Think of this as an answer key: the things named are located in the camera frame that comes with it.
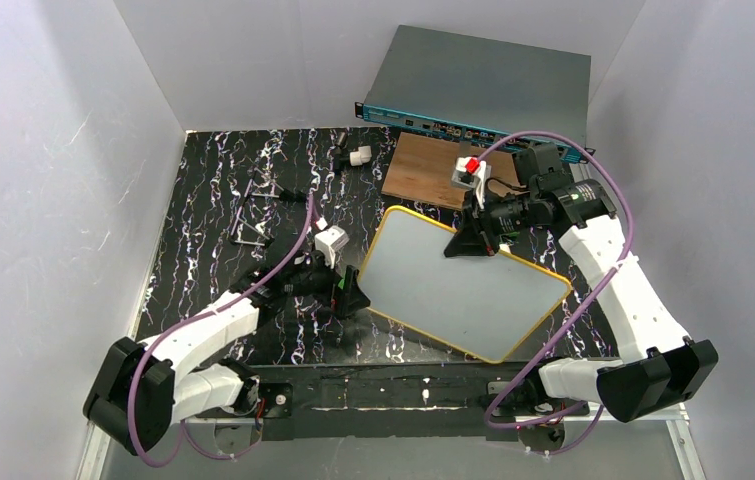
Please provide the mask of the yellow-framed whiteboard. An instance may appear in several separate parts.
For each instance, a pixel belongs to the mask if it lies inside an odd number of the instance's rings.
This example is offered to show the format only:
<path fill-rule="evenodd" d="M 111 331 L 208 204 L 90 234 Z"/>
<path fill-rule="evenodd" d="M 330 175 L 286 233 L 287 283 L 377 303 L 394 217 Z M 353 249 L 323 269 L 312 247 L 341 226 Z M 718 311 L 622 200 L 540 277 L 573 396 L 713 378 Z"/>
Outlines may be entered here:
<path fill-rule="evenodd" d="M 388 208 L 358 284 L 370 311 L 481 361 L 504 362 L 572 291 L 571 282 L 503 250 L 445 257 L 455 229 Z"/>

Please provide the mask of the black and white marker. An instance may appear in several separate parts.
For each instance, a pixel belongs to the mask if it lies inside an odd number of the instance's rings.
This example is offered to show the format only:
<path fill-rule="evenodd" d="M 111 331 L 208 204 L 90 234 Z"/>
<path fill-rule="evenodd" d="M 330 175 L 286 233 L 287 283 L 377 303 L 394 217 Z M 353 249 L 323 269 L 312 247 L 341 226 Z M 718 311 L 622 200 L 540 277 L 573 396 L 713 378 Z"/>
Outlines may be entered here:
<path fill-rule="evenodd" d="M 355 150 L 347 147 L 348 134 L 342 132 L 329 151 L 331 170 L 338 174 L 348 166 L 359 167 L 369 163 L 372 159 L 372 148 L 360 146 Z"/>

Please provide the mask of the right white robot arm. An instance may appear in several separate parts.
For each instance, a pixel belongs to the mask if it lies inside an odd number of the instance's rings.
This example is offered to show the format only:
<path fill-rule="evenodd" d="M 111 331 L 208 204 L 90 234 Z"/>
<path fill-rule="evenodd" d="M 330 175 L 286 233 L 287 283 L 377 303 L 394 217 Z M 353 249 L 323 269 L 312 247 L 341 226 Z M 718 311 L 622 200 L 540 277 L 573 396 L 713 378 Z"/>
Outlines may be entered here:
<path fill-rule="evenodd" d="M 719 361 L 709 340 L 695 341 L 665 308 L 631 251 L 613 201 L 595 179 L 576 181 L 552 144 L 513 156 L 523 187 L 498 195 L 480 156 L 457 160 L 452 181 L 465 189 L 462 220 L 444 250 L 447 258 L 492 256 L 498 241 L 530 227 L 548 227 L 583 274 L 612 329 L 611 359 L 550 358 L 540 354 L 493 399 L 522 407 L 569 399 L 596 403 L 626 423 L 692 399 Z"/>

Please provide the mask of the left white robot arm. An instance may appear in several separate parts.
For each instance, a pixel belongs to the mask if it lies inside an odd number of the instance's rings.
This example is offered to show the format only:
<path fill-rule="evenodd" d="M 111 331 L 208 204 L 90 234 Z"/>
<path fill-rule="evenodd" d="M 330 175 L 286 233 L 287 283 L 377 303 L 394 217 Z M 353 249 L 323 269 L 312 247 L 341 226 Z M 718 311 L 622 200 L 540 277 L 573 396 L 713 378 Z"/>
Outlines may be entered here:
<path fill-rule="evenodd" d="M 84 401 L 84 417 L 137 455 L 172 425 L 209 410 L 263 415 L 258 373 L 239 361 L 210 358 L 253 335 L 293 297 L 311 297 L 338 318 L 352 316 L 370 304 L 358 275 L 353 266 L 343 272 L 328 266 L 318 251 L 296 255 L 280 271 L 246 272 L 202 310 L 201 320 L 170 335 L 114 342 Z"/>

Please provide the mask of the wooden board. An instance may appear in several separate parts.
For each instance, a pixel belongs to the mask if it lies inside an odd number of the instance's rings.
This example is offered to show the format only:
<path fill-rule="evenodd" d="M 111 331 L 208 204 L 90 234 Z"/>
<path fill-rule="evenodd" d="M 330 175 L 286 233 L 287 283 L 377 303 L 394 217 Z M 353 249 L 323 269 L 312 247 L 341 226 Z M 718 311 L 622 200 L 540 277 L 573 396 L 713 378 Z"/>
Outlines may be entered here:
<path fill-rule="evenodd" d="M 465 191 L 451 183 L 456 160 L 483 152 L 469 143 L 402 133 L 384 178 L 382 193 L 459 210 Z"/>

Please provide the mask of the aluminium frame rail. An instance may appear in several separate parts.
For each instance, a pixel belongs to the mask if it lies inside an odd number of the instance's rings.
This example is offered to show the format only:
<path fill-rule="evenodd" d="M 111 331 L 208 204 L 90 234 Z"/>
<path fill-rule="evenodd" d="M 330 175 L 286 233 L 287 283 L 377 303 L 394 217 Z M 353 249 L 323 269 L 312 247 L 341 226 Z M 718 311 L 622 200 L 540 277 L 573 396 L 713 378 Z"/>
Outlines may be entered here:
<path fill-rule="evenodd" d="M 110 444 L 88 479 L 699 479 L 675 412 L 630 423 L 591 411 L 555 424 L 491 429 L 479 408 L 307 409 L 267 421 L 171 429 L 153 468 Z"/>

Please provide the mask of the teal network switch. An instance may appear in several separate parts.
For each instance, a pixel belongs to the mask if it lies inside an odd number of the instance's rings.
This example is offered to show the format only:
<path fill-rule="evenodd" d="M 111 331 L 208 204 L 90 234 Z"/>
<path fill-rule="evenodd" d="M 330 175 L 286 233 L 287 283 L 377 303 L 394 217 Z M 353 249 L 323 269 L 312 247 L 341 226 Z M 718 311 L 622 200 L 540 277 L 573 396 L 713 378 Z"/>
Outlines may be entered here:
<path fill-rule="evenodd" d="M 415 26 L 397 27 L 357 118 L 505 151 L 586 143 L 591 58 Z"/>

